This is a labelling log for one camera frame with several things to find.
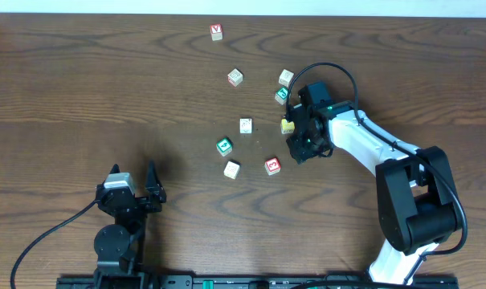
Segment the yellow top wooden block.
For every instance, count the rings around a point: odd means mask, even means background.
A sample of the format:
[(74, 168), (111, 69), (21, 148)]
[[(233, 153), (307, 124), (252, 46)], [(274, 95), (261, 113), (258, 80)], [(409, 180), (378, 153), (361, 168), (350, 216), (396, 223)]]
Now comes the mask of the yellow top wooden block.
[(292, 134), (295, 132), (295, 124), (292, 121), (282, 119), (280, 122), (280, 130), (282, 134)]

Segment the red number 3 block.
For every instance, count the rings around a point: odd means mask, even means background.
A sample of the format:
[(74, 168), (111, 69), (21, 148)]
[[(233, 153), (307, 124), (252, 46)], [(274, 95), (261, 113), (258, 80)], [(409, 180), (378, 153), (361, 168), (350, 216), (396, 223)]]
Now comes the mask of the red number 3 block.
[(264, 168), (269, 176), (281, 170), (280, 161), (277, 157), (270, 158), (264, 162)]

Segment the green number 5 block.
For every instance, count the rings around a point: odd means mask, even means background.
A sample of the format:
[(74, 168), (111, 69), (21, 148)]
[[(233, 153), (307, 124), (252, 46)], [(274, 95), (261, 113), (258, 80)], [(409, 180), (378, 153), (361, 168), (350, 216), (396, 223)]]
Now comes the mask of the green number 5 block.
[(227, 137), (224, 137), (216, 143), (216, 149), (222, 157), (225, 157), (232, 152), (233, 145)]

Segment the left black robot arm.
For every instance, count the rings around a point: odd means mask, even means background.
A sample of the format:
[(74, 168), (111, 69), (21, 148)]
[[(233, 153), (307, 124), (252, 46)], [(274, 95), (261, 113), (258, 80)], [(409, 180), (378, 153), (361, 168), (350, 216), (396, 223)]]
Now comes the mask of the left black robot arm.
[(114, 165), (105, 180), (96, 187), (98, 208), (114, 218), (94, 239), (97, 268), (95, 288), (158, 288), (158, 278), (142, 267), (146, 221), (149, 214), (162, 210), (166, 192), (149, 162), (143, 197), (136, 195), (130, 173)]

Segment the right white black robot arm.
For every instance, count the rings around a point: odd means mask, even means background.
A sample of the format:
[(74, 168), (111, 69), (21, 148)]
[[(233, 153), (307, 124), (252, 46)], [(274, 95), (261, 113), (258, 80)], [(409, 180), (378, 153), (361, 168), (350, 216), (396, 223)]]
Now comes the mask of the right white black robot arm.
[(342, 149), (374, 175), (386, 240), (368, 269), (373, 283), (414, 284), (415, 272), (428, 257), (441, 255), (439, 244), (457, 230), (459, 243), (445, 252), (464, 246), (468, 222), (442, 149), (399, 140), (350, 101), (304, 101), (288, 107), (286, 118), (295, 125), (287, 144), (297, 163)]

